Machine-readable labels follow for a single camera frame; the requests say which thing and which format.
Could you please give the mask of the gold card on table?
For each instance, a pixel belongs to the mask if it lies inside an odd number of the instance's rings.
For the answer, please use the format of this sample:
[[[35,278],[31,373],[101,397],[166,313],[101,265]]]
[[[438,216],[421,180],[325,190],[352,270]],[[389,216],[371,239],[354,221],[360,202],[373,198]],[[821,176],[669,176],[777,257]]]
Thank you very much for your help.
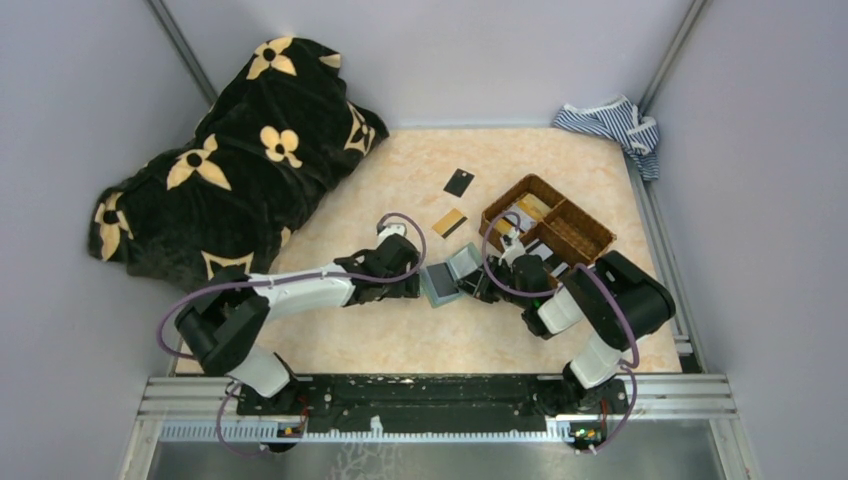
[[[467,221],[467,216],[456,208],[452,208],[433,226],[433,231],[446,239]]]

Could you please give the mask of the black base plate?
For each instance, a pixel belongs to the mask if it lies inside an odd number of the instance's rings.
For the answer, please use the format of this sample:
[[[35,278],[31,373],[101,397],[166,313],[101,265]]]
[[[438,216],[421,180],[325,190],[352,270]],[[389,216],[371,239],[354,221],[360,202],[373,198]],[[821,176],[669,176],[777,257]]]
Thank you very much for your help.
[[[309,433],[391,434],[542,432],[558,415],[622,414],[629,396],[621,380],[573,399],[560,375],[315,374],[264,398],[250,387],[238,394],[242,416],[291,415]]]

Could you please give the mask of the white card with black stripe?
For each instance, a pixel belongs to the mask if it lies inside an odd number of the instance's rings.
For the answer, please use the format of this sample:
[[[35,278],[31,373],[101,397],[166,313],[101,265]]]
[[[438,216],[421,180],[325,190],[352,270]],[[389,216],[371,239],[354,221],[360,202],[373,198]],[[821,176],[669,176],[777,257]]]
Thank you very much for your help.
[[[540,257],[543,261],[547,260],[548,258],[554,255],[551,248],[540,239],[536,239],[531,244],[529,244],[526,247],[526,252],[530,255],[536,255]]]

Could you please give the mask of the black floral blanket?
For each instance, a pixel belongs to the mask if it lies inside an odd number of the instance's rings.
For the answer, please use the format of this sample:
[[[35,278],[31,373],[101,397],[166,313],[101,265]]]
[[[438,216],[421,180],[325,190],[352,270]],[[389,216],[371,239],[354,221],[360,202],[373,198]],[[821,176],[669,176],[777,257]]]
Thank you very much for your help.
[[[339,52],[313,40],[260,44],[186,144],[98,196],[89,256],[184,291],[227,267],[268,272],[389,135],[349,99],[341,65]]]

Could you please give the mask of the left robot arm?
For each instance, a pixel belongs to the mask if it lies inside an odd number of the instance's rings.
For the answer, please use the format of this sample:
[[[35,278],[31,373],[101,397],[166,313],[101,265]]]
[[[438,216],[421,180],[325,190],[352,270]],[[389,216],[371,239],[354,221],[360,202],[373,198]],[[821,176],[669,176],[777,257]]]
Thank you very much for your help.
[[[425,252],[401,233],[382,232],[375,248],[320,268],[266,275],[226,267],[189,295],[174,325],[205,374],[230,377],[285,414],[297,406],[300,388],[288,364],[258,345],[265,324],[314,309],[416,298]]]

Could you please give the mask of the silver card in basket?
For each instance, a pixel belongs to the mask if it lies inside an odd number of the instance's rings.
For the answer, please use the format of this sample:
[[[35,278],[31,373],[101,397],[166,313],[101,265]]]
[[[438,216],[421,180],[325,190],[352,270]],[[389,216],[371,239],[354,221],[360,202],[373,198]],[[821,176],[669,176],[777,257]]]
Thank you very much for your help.
[[[521,209],[505,212],[503,219],[521,233],[528,232],[537,223],[535,219]]]

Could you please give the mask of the grey card in holder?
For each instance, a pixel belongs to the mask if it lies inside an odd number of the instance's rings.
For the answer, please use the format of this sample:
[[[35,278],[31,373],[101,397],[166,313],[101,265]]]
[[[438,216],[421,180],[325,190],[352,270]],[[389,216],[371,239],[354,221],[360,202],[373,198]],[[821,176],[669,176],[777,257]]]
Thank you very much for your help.
[[[460,294],[447,263],[427,267],[427,273],[433,286],[434,298],[439,302],[447,301]]]

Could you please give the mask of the green card holder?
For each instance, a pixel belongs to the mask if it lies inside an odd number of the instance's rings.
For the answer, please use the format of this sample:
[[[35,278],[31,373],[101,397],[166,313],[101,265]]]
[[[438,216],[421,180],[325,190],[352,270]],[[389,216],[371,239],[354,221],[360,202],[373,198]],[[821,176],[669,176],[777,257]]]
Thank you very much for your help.
[[[458,299],[463,291],[459,282],[482,267],[482,255],[474,243],[468,243],[446,261],[427,265],[419,271],[421,290],[432,308]]]

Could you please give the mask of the woven wicker divided basket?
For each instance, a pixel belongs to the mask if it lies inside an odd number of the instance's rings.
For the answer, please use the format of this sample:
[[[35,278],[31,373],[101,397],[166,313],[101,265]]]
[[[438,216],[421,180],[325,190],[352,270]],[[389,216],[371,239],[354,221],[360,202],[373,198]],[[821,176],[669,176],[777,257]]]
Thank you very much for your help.
[[[491,234],[486,233],[490,223],[527,193],[536,195],[552,207],[551,212],[541,222],[519,236],[525,247],[540,239],[551,248],[554,255],[543,261],[544,264],[556,259],[568,263],[570,268],[577,263],[590,266],[616,239],[611,230],[541,177],[528,174],[483,210],[479,234],[488,241],[490,249],[503,251],[500,239],[502,235],[495,230]]]

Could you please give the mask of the black card on table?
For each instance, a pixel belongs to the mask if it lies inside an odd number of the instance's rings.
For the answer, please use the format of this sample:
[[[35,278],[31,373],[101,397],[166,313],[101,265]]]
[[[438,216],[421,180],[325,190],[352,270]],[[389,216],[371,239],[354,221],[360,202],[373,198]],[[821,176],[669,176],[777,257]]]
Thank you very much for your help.
[[[461,198],[474,178],[474,174],[463,169],[456,169],[445,184],[443,191],[457,198]]]

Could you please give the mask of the aluminium frame rail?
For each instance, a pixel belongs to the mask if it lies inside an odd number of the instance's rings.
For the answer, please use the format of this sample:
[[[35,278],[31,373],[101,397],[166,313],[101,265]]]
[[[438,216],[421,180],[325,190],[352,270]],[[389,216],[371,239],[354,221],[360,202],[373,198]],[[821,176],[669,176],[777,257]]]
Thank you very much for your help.
[[[303,377],[265,399],[225,378],[153,377],[144,389],[123,479],[144,479],[166,441],[274,443],[606,443],[637,425],[702,421],[726,479],[760,471],[721,374],[617,377],[576,407],[562,379],[544,374],[332,375]]]

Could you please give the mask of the blue striped cloth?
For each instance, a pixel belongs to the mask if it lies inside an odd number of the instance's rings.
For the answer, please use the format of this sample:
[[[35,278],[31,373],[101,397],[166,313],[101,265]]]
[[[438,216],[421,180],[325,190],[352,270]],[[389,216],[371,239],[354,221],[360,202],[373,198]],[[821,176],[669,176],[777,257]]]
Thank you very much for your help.
[[[626,96],[618,95],[600,106],[579,108],[563,105],[552,122],[568,132],[616,142],[636,166],[643,181],[660,178],[657,148],[660,129],[653,117],[643,115]]]

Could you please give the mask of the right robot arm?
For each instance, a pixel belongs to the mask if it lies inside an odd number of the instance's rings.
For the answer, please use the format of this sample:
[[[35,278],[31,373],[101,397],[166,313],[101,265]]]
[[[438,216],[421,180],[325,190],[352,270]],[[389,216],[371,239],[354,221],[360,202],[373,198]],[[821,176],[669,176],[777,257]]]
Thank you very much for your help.
[[[518,306],[527,329],[546,340],[587,322],[587,343],[563,369],[563,398],[572,410],[588,412],[618,370],[639,365],[638,340],[674,317],[676,304],[661,283],[615,250],[591,267],[568,269],[557,287],[551,280],[542,258],[523,254],[510,262],[489,256],[456,285],[482,302]]]

